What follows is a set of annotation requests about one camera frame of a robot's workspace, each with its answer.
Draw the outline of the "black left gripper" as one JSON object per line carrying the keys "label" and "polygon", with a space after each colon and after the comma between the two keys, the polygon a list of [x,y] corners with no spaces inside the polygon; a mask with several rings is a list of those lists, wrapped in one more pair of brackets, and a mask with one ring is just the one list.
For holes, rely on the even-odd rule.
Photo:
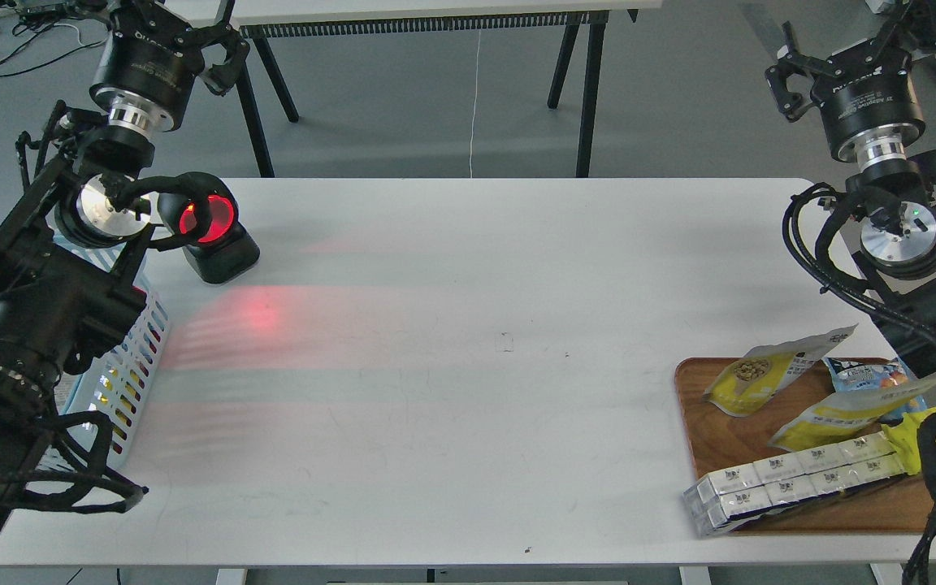
{"label": "black left gripper", "polygon": [[205,66],[200,49],[177,41],[189,23],[158,1],[109,1],[106,18],[110,36],[89,90],[101,110],[110,111],[116,98],[140,98],[151,105],[157,129],[174,131],[184,121],[197,76],[222,97],[245,73],[249,43],[236,29],[205,44],[223,50],[222,62]]}

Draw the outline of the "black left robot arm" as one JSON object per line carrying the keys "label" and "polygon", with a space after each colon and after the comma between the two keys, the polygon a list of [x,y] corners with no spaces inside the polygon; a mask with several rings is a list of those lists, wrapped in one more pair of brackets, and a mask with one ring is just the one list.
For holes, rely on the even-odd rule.
{"label": "black left robot arm", "polygon": [[198,27],[161,1],[71,1],[109,36],[90,97],[57,102],[40,137],[16,145],[23,195],[0,223],[0,534],[11,512],[125,514],[146,488],[107,463],[114,423],[61,414],[54,392],[119,347],[148,307],[146,253],[182,249],[223,283],[260,249],[222,179],[204,171],[141,177],[158,131],[181,125],[194,81],[214,95],[244,74],[249,44],[234,4]]}

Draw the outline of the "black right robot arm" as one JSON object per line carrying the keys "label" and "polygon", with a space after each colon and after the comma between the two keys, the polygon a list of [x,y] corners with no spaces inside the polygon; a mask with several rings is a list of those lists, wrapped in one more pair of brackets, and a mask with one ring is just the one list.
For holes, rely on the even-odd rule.
{"label": "black right robot arm", "polygon": [[[911,80],[936,56],[936,1],[896,1],[873,37],[828,57],[803,54],[794,27],[765,80],[787,121],[818,110],[832,159],[855,163],[843,190],[817,183],[795,195],[782,237],[822,290],[872,319],[920,377],[936,373],[936,149],[908,154],[925,132]],[[936,536],[936,414],[917,425],[915,453],[932,500],[903,567],[903,584],[929,582]]]}

